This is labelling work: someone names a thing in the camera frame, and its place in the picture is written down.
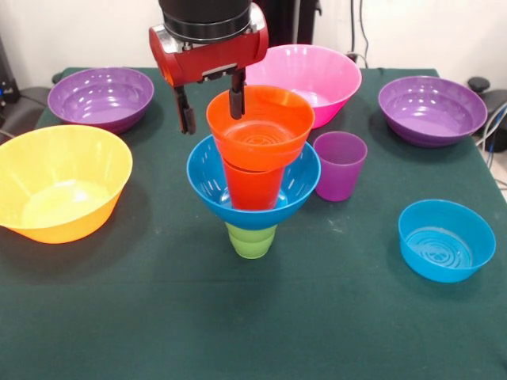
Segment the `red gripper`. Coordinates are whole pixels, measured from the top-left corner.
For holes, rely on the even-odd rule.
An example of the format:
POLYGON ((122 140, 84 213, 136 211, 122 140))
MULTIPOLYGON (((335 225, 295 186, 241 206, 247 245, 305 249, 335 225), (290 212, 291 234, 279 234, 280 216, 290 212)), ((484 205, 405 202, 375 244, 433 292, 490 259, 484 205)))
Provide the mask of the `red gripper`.
POLYGON ((163 22, 149 29, 152 54, 173 87, 181 133, 194 135, 196 119, 183 86, 232 73, 231 117, 245 114, 246 68, 261 61, 269 32, 254 2, 161 2, 163 22))

